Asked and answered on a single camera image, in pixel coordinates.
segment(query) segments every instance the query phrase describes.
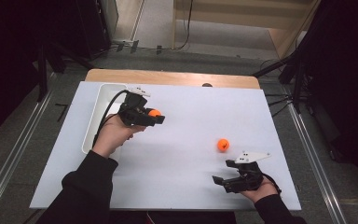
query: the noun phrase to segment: hand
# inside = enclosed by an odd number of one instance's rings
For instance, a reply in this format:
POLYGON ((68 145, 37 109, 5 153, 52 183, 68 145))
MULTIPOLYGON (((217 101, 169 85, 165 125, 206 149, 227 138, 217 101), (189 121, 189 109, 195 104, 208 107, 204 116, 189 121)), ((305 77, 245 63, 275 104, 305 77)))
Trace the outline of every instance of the hand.
POLYGON ((252 200, 253 203, 256 203, 258 200, 267 197, 272 194, 278 194, 278 191, 275 189, 274 184, 269 181, 267 178, 263 177, 258 190, 246 190, 241 191, 240 194, 252 200))
POLYGON ((108 158, 110 154, 115 152, 116 148, 132 138, 135 133, 143 132, 145 128, 139 125, 126 126, 119 115, 109 115, 105 119, 105 124, 101 128, 92 150, 108 158))

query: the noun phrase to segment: white tabletop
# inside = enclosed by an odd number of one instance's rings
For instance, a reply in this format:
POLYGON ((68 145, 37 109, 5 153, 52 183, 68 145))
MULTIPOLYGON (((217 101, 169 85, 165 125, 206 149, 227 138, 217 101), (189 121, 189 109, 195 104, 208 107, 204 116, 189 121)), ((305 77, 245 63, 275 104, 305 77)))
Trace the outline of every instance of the white tabletop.
MULTIPOLYGON (((62 189, 62 178, 84 159, 83 139, 102 84, 80 83, 32 208, 48 207, 62 189)), ((235 160, 244 150, 271 154, 258 162, 260 169, 277 181, 290 210, 301 209, 263 91, 128 86, 149 91, 146 107, 158 109, 166 119, 123 145, 113 175, 112 209, 254 209, 248 199, 226 193, 212 179, 212 175, 225 179, 239 176, 236 169, 226 167, 225 160, 235 160), (220 138, 230 142, 225 153, 217 150, 220 138)))

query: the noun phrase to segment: black cable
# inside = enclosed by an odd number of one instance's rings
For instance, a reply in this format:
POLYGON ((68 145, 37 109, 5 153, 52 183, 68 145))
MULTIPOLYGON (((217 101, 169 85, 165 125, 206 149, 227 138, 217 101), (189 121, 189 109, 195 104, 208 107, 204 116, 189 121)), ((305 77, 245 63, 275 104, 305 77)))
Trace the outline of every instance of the black cable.
POLYGON ((182 49, 188 42, 188 39, 190 38, 190 21, 191 21, 191 12, 193 11, 193 0, 191 0, 190 2, 190 10, 188 11, 188 20, 187 20, 187 38, 186 38, 186 41, 185 43, 179 47, 179 48, 176 48, 174 50, 180 50, 182 49))
POLYGON ((37 209, 36 211, 34 211, 24 222, 22 222, 22 224, 27 224, 29 221, 31 221, 31 219, 33 219, 34 216, 36 216, 40 211, 42 211, 42 209, 37 209))
POLYGON ((265 94, 265 96, 289 96, 288 94, 265 94))
POLYGON ((272 102, 272 103, 268 103, 268 106, 272 106, 272 105, 277 105, 281 102, 284 102, 284 101, 287 101, 289 98, 288 97, 284 97, 283 99, 279 100, 279 101, 275 101, 275 102, 272 102))
POLYGON ((107 106, 107 108, 105 109, 104 113, 103 113, 103 117, 101 118, 101 122, 100 122, 100 126, 98 127, 98 131, 97 133, 95 134, 94 136, 94 141, 92 143, 92 146, 94 147, 95 145, 95 142, 97 141, 98 139, 98 136, 100 135, 100 131, 101 129, 103 128, 103 125, 107 122, 107 119, 106 119, 106 115, 107 113, 109 112, 109 109, 110 107, 112 106, 112 104, 115 102, 115 100, 118 98, 118 96, 120 96, 122 93, 130 93, 129 91, 127 90, 124 90, 124 91, 120 91, 118 92, 114 97, 113 99, 110 101, 109 105, 107 106))
POLYGON ((281 63, 282 66, 285 65, 285 64, 282 63, 281 60, 279 60, 279 59, 268 59, 268 60, 265 60, 264 62, 262 62, 262 63, 260 64, 260 69, 259 69, 259 71, 261 71, 261 69, 262 69, 262 67, 263 67, 263 64, 265 64, 265 63, 267 63, 267 62, 270 62, 270 61, 277 61, 277 63, 281 63))
POLYGON ((275 180, 270 175, 266 175, 264 173, 261 173, 261 175, 263 175, 267 180, 271 181, 272 184, 274 185, 275 189, 277 190, 278 194, 281 195, 282 190, 279 188, 279 186, 277 185, 275 180))
MULTIPOLYGON (((123 48, 132 48, 132 46, 123 46, 123 48)), ((145 47, 136 47, 137 49, 151 49, 151 48, 145 48, 145 47)), ((164 48, 164 49, 157 49, 157 48, 155 48, 155 49, 152 49, 152 50, 165 50, 165 49, 169 49, 169 50, 172 50, 171 48, 164 48)))
POLYGON ((288 103, 286 103, 286 105, 282 108, 282 109, 280 109, 280 110, 278 110, 277 112, 275 112, 274 114, 272 114, 271 116, 274 118, 275 116, 277 116, 279 113, 281 113, 281 111, 283 111, 288 105, 290 105, 292 102, 288 102, 288 103))
POLYGON ((187 34, 186 21, 185 21, 185 1, 184 0, 182 0, 182 12, 183 12, 183 27, 185 28, 185 31, 187 34))

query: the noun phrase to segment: white tray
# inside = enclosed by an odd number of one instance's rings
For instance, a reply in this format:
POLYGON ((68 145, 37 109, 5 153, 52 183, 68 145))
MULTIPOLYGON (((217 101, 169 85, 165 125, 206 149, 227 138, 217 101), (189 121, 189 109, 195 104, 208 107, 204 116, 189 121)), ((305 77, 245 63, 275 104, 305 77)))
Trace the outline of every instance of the white tray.
MULTIPOLYGON (((88 153, 92 149, 92 142, 94 140, 94 136, 98 131, 98 127, 101 122, 101 118, 106 108, 108 107, 110 101, 118 94, 120 91, 126 90, 127 86, 123 84, 103 84, 99 91, 98 96, 95 101, 94 109, 92 110, 92 116, 89 120, 89 127, 87 129, 86 135, 83 140, 82 150, 84 153, 88 153)), ((109 114, 115 114, 118 112, 121 103, 124 102, 126 94, 121 94, 112 106, 109 109, 109 114)), ((115 153, 110 155, 110 158, 118 161, 120 158, 121 147, 118 147, 115 153)))

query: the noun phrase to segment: ping pong ball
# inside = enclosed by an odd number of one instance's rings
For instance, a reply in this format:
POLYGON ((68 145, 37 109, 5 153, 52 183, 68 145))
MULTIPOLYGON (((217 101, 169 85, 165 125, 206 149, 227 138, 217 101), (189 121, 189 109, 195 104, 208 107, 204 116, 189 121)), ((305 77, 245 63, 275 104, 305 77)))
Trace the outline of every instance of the ping pong ball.
POLYGON ((157 109, 152 109, 152 110, 150 110, 148 115, 153 116, 153 117, 161 116, 161 112, 159 112, 157 109))
POLYGON ((222 138, 217 142, 217 148, 219 148, 220 151, 224 152, 229 148, 229 142, 226 138, 222 138))

